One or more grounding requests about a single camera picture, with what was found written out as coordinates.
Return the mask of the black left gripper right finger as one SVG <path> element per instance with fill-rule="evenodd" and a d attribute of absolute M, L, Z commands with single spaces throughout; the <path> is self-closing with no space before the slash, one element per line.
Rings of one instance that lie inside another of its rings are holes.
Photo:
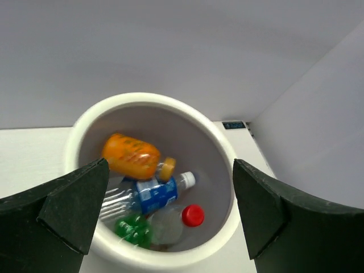
<path fill-rule="evenodd" d="M 327 201 L 233 164 L 249 258 L 258 272 L 362 272 L 363 210 Z"/>

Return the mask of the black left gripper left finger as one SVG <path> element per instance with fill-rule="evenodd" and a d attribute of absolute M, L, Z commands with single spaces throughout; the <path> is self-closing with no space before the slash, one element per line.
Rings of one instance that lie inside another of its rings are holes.
<path fill-rule="evenodd" d="M 97 159 L 1 199 L 1 272 L 79 272 L 109 182 Z"/>

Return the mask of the green plastic bottle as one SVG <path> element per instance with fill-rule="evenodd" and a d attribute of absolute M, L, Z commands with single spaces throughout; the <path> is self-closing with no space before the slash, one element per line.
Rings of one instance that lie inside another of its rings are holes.
<path fill-rule="evenodd" d="M 149 249 L 152 241 L 152 227 L 142 214 L 130 214 L 115 222 L 114 233 L 135 246 Z"/>

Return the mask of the blue label water bottle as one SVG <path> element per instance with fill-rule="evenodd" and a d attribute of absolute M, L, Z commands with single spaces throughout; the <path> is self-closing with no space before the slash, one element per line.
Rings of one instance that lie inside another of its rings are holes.
<path fill-rule="evenodd" d="M 109 222 L 130 214 L 150 214 L 176 201 L 195 184 L 192 172 L 181 173 L 168 181 L 155 176 L 146 181 L 124 177 L 118 185 L 106 191 L 99 219 Z"/>

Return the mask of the orange juice bottle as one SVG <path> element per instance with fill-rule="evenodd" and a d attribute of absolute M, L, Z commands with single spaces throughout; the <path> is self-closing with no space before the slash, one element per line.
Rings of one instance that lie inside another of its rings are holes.
<path fill-rule="evenodd" d="M 157 176 L 167 181 L 176 166 L 176 159 L 162 157 L 154 145 L 120 133 L 111 135 L 105 142 L 102 157 L 107 160 L 110 170 L 137 180 Z"/>

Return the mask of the red cap water bottle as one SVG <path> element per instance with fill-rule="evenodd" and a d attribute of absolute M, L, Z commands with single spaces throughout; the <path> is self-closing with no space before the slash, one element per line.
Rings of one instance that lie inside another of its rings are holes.
<path fill-rule="evenodd" d="M 202 225 L 204 219 L 205 212 L 197 204 L 167 205 L 147 219 L 152 230 L 151 243 L 154 246 L 173 246 L 180 243 L 189 238 L 190 230 Z"/>

